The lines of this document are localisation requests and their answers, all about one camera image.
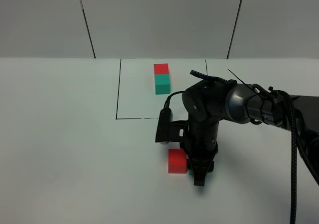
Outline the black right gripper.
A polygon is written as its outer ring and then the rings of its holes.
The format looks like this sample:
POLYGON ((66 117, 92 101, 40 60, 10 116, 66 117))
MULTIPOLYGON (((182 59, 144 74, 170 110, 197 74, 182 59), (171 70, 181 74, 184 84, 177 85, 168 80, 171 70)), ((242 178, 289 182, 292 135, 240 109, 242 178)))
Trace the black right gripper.
POLYGON ((195 186, 204 186, 207 174, 214 170, 212 160, 218 152, 218 126, 219 119, 215 117, 204 121, 189 117, 188 120, 169 124, 169 141, 179 142, 180 148, 186 153, 187 170, 193 171, 195 186))

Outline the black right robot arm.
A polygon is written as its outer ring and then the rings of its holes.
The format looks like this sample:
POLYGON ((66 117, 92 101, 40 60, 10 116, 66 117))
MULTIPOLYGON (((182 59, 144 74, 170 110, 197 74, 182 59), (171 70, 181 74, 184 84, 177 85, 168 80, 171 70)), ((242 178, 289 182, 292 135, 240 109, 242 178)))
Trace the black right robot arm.
POLYGON ((319 99, 289 95, 260 85, 235 80, 202 80, 182 92, 187 120, 169 125, 169 140, 180 144, 188 157, 186 168, 194 184, 203 186, 214 168, 221 120, 239 124, 272 125, 291 133, 291 176, 296 179, 296 156, 300 155, 315 180, 319 178, 319 99))

